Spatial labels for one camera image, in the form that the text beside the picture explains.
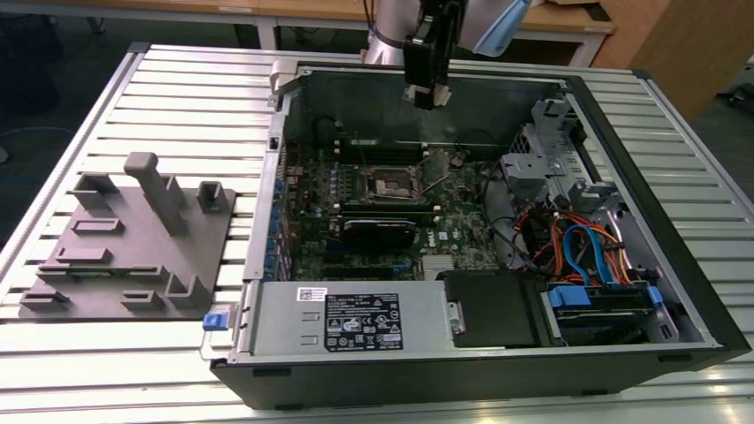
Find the aluminum slotted table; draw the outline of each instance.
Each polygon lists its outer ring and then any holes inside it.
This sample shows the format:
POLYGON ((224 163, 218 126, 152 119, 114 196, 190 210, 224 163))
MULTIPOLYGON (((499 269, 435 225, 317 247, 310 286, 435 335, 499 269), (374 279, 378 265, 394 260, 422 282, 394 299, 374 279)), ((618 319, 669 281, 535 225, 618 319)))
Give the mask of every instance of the aluminum slotted table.
MULTIPOLYGON (((219 180, 240 194, 216 282, 216 304, 239 301, 254 225, 260 160, 273 109, 270 67, 279 58, 357 63, 350 55, 138 46, 116 69, 71 146, 0 256, 0 417, 6 422, 269 419, 279 422, 750 422, 754 356, 666 375, 618 395, 510 401, 254 411, 216 380, 208 361, 228 332, 199 322, 23 323, 22 293, 76 208, 66 193, 83 171, 114 172, 131 151, 160 156, 159 170, 192 187, 219 180)), ((458 69, 558 68, 455 62, 458 69)), ((634 161, 688 241, 738 325, 754 343, 754 208, 650 79, 582 69, 634 161)), ((598 170, 598 151, 589 145, 598 170)))

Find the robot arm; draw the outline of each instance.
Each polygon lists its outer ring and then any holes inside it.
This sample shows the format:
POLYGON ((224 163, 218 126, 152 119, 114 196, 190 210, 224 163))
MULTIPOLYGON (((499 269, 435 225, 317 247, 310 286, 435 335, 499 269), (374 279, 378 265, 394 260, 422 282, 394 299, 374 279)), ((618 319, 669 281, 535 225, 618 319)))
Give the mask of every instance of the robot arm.
POLYGON ((407 98, 433 110, 450 97, 454 47, 499 56, 530 4, 531 0, 382 0, 366 62, 405 65, 407 98))

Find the floor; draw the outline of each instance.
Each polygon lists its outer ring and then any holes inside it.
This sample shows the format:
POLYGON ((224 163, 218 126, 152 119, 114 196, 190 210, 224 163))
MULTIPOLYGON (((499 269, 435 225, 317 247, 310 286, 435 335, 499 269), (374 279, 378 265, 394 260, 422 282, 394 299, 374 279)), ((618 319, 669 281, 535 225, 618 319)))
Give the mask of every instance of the floor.
MULTIPOLYGON (((12 111, 14 106, 0 108, 0 147, 10 154, 4 163, 0 155, 0 196, 4 205, 0 214, 0 247, 71 140, 68 133, 58 130, 3 134, 30 126, 75 131, 131 42, 232 48, 239 47, 239 43, 243 47, 255 47, 258 44, 252 27, 127 19, 108 19, 106 32, 94 35, 84 19, 62 17, 55 33, 66 54, 47 66, 47 70, 60 96, 59 104, 34 117, 18 116, 12 111)), ((366 33, 309 29, 297 36, 291 28, 285 28, 282 45, 285 49, 358 53, 367 46, 366 33)), ((563 49, 565 46, 546 47, 566 52, 563 57, 555 58, 555 63, 569 59, 571 53, 563 49)), ((530 56, 531 51, 535 49, 529 47, 527 42, 519 42, 511 46, 503 60, 538 62, 538 57, 530 56)), ((754 171, 740 160, 742 156, 754 155, 754 114, 729 108, 725 99, 718 99, 702 114, 696 129, 749 197, 754 196, 754 171)))

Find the white label sticker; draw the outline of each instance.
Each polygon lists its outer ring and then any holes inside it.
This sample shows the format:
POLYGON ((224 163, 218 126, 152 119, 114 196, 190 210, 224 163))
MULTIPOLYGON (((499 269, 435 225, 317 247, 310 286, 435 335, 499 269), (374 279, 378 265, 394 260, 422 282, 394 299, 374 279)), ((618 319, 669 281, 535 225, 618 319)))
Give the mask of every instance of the white label sticker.
POLYGON ((232 7, 232 6, 218 6, 220 11, 238 11, 240 13, 251 13, 251 7, 232 7))
POLYGON ((598 26, 587 26, 585 28, 585 32, 586 33, 603 33, 603 34, 611 34, 613 33, 613 28, 601 28, 598 26))
POLYGON ((299 287, 297 300, 299 302, 325 302, 327 287, 299 287))

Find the power supply label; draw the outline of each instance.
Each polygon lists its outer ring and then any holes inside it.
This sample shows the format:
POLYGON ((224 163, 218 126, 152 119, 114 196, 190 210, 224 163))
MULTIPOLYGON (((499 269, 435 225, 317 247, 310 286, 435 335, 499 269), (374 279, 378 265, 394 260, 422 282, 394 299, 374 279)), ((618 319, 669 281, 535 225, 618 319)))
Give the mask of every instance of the power supply label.
POLYGON ((329 352, 403 349, 398 294, 329 294, 326 298, 329 352))

